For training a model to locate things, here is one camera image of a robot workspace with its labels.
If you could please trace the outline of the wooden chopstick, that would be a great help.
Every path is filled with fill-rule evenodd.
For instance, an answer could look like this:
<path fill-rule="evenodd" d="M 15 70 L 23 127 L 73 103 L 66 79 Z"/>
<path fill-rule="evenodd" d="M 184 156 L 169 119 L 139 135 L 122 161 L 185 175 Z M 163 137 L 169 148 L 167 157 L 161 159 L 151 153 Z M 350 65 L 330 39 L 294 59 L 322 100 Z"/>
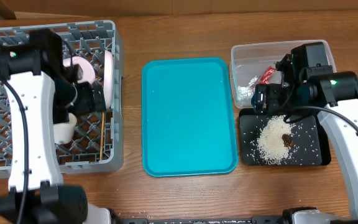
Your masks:
<path fill-rule="evenodd" d="M 99 161 L 103 160 L 105 116 L 105 112 L 102 112 Z"/>

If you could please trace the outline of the red snack wrapper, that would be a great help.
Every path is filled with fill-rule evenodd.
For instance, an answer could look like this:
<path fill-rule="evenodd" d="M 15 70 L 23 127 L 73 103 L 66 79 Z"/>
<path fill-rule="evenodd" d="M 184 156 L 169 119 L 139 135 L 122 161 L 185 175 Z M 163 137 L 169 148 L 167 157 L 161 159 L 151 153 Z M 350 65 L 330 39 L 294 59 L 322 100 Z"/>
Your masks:
<path fill-rule="evenodd" d="M 237 87 L 237 99 L 244 100 L 250 98 L 255 91 L 256 84 L 269 84 L 271 76 L 276 72 L 276 69 L 269 66 L 266 71 L 260 76 L 252 78 L 247 86 Z"/>

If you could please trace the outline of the small white plate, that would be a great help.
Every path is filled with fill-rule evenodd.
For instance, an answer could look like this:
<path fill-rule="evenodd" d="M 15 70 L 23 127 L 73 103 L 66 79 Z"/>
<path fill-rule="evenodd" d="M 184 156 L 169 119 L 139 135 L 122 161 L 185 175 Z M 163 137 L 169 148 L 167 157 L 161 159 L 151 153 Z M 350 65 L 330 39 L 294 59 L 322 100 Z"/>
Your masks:
<path fill-rule="evenodd" d="M 74 68 L 78 66 L 78 70 L 73 70 L 76 75 L 69 73 L 71 67 L 71 60 L 73 61 Z M 83 57 L 74 56 L 72 58 L 63 59 L 63 66 L 66 68 L 66 72 L 64 77 L 69 82 L 78 82 L 78 83 L 85 83 L 88 82 L 92 84 L 96 79 L 96 74 L 94 68 L 90 64 L 87 59 Z"/>

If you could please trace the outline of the large white plate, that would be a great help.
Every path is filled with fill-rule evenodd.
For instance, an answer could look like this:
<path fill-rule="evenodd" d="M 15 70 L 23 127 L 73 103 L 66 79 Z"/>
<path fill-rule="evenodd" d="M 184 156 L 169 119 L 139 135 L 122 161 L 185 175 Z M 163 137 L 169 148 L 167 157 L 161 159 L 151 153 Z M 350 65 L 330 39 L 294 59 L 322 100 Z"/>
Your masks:
<path fill-rule="evenodd" d="M 114 58 L 111 52 L 104 52 L 104 100 L 106 108 L 110 109 L 114 93 Z"/>

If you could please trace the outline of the brown food scrap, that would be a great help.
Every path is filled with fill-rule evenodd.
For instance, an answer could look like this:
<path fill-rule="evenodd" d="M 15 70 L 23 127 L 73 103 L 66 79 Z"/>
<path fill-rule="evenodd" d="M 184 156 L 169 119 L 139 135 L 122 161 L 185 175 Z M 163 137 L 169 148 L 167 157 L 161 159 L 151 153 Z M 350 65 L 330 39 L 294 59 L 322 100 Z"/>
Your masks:
<path fill-rule="evenodd" d="M 283 144 L 285 147 L 293 147 L 294 146 L 293 139 L 289 134 L 283 134 L 282 141 L 283 141 Z"/>

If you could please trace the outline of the white cup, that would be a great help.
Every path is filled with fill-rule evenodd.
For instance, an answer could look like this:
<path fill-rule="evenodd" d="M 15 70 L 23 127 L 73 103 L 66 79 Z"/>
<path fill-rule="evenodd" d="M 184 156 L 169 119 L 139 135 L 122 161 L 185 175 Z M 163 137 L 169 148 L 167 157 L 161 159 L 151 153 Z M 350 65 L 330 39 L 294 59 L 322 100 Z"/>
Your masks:
<path fill-rule="evenodd" d="M 74 114 L 68 114 L 67 123 L 58 123 L 53 125 L 54 141 L 55 144 L 68 144 L 74 135 L 77 118 Z"/>

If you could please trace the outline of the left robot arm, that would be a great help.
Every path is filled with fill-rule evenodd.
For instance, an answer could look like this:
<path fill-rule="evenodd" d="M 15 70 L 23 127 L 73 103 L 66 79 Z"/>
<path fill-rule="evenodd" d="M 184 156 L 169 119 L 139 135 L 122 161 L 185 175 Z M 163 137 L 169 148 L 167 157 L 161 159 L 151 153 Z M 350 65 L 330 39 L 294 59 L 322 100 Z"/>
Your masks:
<path fill-rule="evenodd" d="M 70 142 L 77 118 L 105 111 L 106 90 L 72 58 L 62 38 L 33 30 L 26 44 L 0 47 L 0 80 L 9 99 L 13 163 L 0 216 L 12 223 L 112 223 L 107 208 L 89 203 L 78 185 L 65 185 L 57 144 Z"/>

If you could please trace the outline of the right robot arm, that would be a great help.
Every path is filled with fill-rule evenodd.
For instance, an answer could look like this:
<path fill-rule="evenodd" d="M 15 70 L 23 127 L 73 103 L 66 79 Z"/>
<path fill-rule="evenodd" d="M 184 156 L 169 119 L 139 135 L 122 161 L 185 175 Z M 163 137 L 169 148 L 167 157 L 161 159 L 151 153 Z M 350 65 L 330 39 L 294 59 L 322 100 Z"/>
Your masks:
<path fill-rule="evenodd" d="M 276 62 L 280 84 L 258 84 L 251 104 L 257 113 L 302 119 L 313 114 L 333 145 L 342 170 L 351 218 L 358 223 L 358 76 L 337 72 L 324 42 L 305 43 Z"/>

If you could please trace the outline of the grey dishwasher rack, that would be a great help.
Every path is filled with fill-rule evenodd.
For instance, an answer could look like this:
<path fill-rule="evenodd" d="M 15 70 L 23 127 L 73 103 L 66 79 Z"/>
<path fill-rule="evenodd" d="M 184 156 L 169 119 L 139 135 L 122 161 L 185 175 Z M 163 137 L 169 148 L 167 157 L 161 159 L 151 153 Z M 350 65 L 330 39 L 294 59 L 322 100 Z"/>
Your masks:
<path fill-rule="evenodd" d="M 57 161 L 64 174 L 113 172 L 123 165 L 124 120 L 122 117 L 122 80 L 124 78 L 124 43 L 113 21 L 86 21 L 46 26 L 68 44 L 63 58 L 83 57 L 90 62 L 96 79 L 103 82 L 104 52 L 114 58 L 114 93 L 110 109 L 105 113 L 103 160 L 99 161 L 102 113 L 80 116 L 73 139 L 55 146 Z M 10 176 L 12 158 L 11 115 L 5 89 L 0 84 L 0 179 Z"/>

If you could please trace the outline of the clear plastic bin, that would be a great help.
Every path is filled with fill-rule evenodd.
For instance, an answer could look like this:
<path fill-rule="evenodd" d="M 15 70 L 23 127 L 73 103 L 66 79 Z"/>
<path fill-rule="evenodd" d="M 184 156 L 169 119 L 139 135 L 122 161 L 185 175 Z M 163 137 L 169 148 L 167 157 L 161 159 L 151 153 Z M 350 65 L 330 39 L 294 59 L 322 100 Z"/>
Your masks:
<path fill-rule="evenodd" d="M 258 44 L 235 45 L 231 49 L 230 79 L 234 104 L 239 109 L 251 108 L 252 93 L 246 91 L 250 84 L 274 67 L 291 49 L 314 40 L 293 40 Z"/>

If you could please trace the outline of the teal plastic tray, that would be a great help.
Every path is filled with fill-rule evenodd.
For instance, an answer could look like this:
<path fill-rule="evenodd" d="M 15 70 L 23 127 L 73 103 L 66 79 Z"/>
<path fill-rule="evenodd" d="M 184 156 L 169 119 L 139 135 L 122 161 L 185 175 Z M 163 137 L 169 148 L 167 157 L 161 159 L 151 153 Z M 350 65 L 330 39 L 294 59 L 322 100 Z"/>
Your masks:
<path fill-rule="evenodd" d="M 227 174 L 239 161 L 229 74 L 218 57 L 142 69 L 142 163 L 153 177 Z"/>

